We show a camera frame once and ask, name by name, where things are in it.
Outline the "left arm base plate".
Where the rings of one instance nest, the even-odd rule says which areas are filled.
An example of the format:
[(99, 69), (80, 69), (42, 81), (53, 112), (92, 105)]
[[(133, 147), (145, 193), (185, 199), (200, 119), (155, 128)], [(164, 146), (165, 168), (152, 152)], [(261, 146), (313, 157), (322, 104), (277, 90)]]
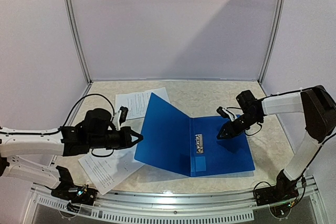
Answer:
[(94, 188), (90, 188), (87, 185), (82, 187), (71, 187), (68, 189), (52, 189), (51, 195), (53, 197), (67, 200), (72, 204), (83, 204), (93, 206), (98, 191)]

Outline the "blue plastic folder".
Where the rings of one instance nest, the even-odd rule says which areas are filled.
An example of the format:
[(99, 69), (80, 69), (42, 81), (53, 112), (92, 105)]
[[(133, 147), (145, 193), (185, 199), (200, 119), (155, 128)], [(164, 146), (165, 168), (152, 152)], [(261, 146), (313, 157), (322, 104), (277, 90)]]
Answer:
[[(242, 133), (218, 140), (221, 116), (191, 118), (154, 93), (151, 94), (134, 158), (143, 164), (188, 177), (247, 173), (255, 164)], [(196, 154), (195, 135), (202, 134), (204, 153)]]

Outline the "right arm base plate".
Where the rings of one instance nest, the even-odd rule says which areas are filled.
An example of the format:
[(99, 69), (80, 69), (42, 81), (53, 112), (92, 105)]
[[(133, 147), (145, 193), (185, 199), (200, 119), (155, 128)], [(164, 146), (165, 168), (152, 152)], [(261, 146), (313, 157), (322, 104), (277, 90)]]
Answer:
[(294, 188), (282, 194), (276, 189), (276, 186), (272, 186), (268, 182), (259, 182), (253, 188), (253, 196), (257, 206), (276, 205), (293, 208), (303, 199), (305, 193), (305, 186), (303, 187), (302, 194), (299, 194), (299, 190), (294, 186)]

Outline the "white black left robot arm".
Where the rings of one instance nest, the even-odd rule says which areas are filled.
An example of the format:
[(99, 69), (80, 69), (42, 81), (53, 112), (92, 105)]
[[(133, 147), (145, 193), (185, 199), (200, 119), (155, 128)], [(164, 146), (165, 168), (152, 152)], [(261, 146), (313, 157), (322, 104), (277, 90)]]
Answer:
[(93, 149), (123, 150), (132, 148), (143, 136), (129, 126), (122, 126), (127, 108), (121, 107), (116, 115), (105, 109), (86, 112), (76, 126), (39, 132), (1, 130), (1, 175), (14, 177), (58, 190), (67, 200), (78, 195), (71, 174), (64, 167), (48, 167), (22, 158), (19, 155), (51, 154), (77, 156)]

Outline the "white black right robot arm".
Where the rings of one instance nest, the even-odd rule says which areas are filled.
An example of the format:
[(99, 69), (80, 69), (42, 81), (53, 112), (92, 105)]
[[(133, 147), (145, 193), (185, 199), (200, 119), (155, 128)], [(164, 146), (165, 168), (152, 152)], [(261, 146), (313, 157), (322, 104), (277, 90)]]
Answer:
[(322, 146), (333, 137), (335, 131), (335, 101), (322, 85), (256, 98), (251, 90), (237, 95), (241, 115), (234, 116), (229, 108), (217, 108), (217, 113), (227, 118), (217, 139), (231, 140), (246, 132), (253, 125), (262, 125), (269, 115), (299, 114), (304, 125), (302, 141), (276, 178), (271, 196), (284, 200), (296, 187), (297, 181), (320, 152)]

